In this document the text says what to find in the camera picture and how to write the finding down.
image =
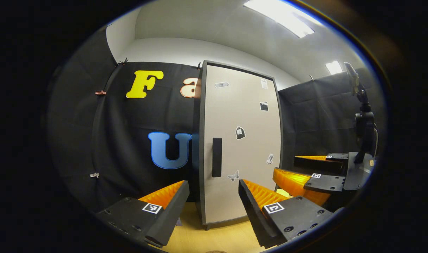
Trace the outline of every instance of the wall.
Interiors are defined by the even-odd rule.
[[[141,8],[130,11],[114,20],[106,28],[106,40],[116,62],[124,61],[122,53],[134,41],[137,15]]]
[[[165,62],[191,66],[197,66],[204,60],[231,64],[274,77],[278,90],[301,83],[285,71],[256,56],[202,40],[183,38],[135,40],[120,54],[120,59],[125,58],[128,58],[129,62]]]

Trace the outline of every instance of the blue letter u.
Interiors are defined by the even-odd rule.
[[[180,156],[176,160],[168,160],[166,157],[166,141],[170,135],[161,132],[148,134],[151,141],[151,160],[153,163],[163,169],[177,169],[183,167],[189,159],[189,141],[192,139],[190,134],[175,134],[180,147]]]

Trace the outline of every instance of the bag sticker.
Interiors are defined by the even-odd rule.
[[[241,128],[240,126],[238,126],[237,128],[236,128],[236,139],[237,140],[240,140],[240,139],[243,139],[243,138],[245,138],[245,131],[244,131],[244,129],[243,128]]]

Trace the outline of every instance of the white door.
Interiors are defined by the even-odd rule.
[[[272,175],[280,165],[281,129],[272,80],[210,65],[204,71],[205,218],[211,223],[246,215],[239,179],[275,188]],[[222,138],[221,177],[212,175],[213,138]],[[236,171],[239,179],[232,178]]]

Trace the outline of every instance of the letter f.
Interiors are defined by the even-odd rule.
[[[162,71],[138,70],[134,72],[134,74],[136,75],[136,78],[134,78],[131,90],[127,92],[127,98],[145,98],[147,93],[144,92],[144,87],[147,86],[147,90],[149,91],[155,86],[156,78],[160,80],[164,77],[164,73]]]

